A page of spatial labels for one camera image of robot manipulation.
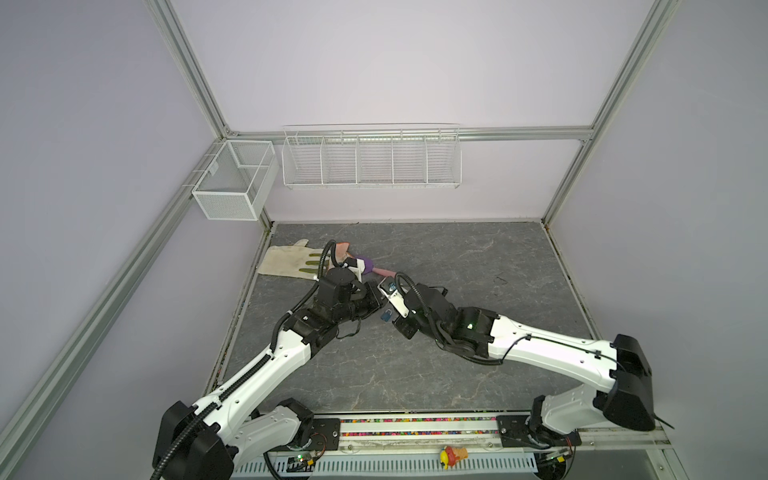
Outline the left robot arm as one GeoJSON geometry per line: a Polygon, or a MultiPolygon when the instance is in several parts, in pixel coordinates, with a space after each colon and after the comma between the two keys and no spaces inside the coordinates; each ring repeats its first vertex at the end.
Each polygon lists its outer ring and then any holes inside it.
{"type": "Polygon", "coordinates": [[[312,288],[278,320],[269,344],[226,383],[192,405],[181,401],[163,415],[154,455],[155,479],[229,479],[234,471],[276,448],[310,441],[314,414],[294,399],[270,412],[257,407],[294,371],[333,340],[339,326],[360,322],[384,304],[362,276],[361,257],[336,257],[328,242],[312,288]]]}

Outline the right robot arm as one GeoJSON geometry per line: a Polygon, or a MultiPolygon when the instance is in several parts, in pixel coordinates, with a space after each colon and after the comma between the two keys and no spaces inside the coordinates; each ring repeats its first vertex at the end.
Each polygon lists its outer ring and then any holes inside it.
{"type": "Polygon", "coordinates": [[[536,446],[549,446],[582,427],[610,422],[652,431],[658,417],[652,369],[639,341],[583,339],[531,327],[479,307],[456,307],[445,290],[403,273],[379,285],[395,309],[394,325],[406,338],[430,337],[444,352],[482,366],[520,362],[564,375],[578,386],[534,400],[525,424],[536,446]]]}

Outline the purple pink toy shovel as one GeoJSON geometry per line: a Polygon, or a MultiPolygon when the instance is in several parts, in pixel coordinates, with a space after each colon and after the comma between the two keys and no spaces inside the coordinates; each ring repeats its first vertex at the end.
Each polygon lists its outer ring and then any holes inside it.
{"type": "Polygon", "coordinates": [[[395,277],[396,276],[396,273],[394,271],[376,266],[375,263],[371,259],[369,259],[367,257],[358,256],[356,258],[356,260],[357,260],[358,264],[362,264],[362,267],[363,267],[362,274],[363,275],[376,274],[376,275],[379,275],[381,277],[395,277]]]}

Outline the red white work glove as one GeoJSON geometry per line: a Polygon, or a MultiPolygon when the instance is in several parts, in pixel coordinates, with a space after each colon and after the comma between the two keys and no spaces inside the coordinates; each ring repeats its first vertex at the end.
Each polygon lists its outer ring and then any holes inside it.
{"type": "Polygon", "coordinates": [[[335,267],[348,264],[350,261],[355,260],[355,256],[349,252],[349,242],[338,242],[334,247],[332,264],[335,267]]]}

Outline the cream green work glove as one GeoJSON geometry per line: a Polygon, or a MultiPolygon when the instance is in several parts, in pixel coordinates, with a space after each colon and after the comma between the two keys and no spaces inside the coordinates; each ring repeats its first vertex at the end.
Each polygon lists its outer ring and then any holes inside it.
{"type": "Polygon", "coordinates": [[[293,245],[270,246],[258,267],[259,275],[315,280],[320,264],[321,249],[307,246],[302,239],[293,245]]]}

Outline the yellow red toy duck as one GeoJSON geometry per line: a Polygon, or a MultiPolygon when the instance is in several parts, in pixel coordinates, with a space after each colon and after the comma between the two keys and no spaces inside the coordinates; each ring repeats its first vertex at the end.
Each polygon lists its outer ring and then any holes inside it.
{"type": "Polygon", "coordinates": [[[444,469],[450,469],[467,459],[468,456],[468,450],[464,447],[446,446],[440,451],[439,460],[444,469]]]}

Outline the white mesh box basket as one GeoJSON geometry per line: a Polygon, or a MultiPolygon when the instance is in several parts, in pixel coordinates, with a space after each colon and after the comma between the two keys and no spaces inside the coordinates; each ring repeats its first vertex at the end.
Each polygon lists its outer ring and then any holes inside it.
{"type": "Polygon", "coordinates": [[[278,172],[272,142],[225,140],[192,194],[209,220],[258,221],[278,172]]]}

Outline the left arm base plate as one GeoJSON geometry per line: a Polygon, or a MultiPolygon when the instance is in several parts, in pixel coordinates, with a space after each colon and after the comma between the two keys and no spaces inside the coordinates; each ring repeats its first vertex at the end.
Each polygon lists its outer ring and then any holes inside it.
{"type": "Polygon", "coordinates": [[[286,445],[289,450],[336,451],[341,439],[341,421],[339,418],[314,418],[303,422],[286,445]]]}

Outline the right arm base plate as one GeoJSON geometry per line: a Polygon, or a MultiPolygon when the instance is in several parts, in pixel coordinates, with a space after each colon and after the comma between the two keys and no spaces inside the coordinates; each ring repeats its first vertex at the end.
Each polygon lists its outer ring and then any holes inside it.
{"type": "Polygon", "coordinates": [[[496,422],[503,447],[526,447],[544,450],[554,447],[578,447],[582,440],[577,431],[557,433],[543,426],[532,414],[497,415],[496,422]]]}

